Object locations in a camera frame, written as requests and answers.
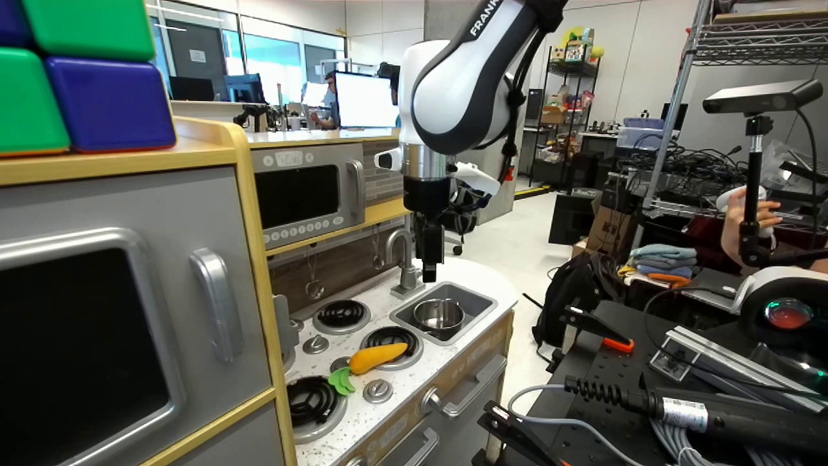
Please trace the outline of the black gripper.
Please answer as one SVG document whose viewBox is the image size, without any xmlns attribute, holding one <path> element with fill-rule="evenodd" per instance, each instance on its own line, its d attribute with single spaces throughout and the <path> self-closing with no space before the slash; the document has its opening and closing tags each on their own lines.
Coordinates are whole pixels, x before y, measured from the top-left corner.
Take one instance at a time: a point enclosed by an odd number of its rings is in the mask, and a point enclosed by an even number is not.
<svg viewBox="0 0 828 466">
<path fill-rule="evenodd" d="M 451 204 L 447 178 L 403 178 L 403 204 L 413 213 L 416 255 L 421 259 L 421 281 L 429 281 L 429 270 L 434 270 L 434 281 L 443 277 L 443 223 L 440 215 Z"/>
</svg>

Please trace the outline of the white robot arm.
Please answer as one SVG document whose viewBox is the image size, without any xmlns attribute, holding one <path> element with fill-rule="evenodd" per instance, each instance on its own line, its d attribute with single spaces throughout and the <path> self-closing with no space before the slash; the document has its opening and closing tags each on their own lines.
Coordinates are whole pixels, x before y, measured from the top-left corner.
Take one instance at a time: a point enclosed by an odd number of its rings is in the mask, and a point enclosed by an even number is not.
<svg viewBox="0 0 828 466">
<path fill-rule="evenodd" d="M 469 233 L 514 173 L 523 81 L 566 0 L 482 0 L 451 37 L 403 52 L 399 74 L 399 144 L 372 164 L 403 176 L 403 208 L 413 226 L 396 259 L 413 290 L 434 281 L 447 231 Z"/>
</svg>

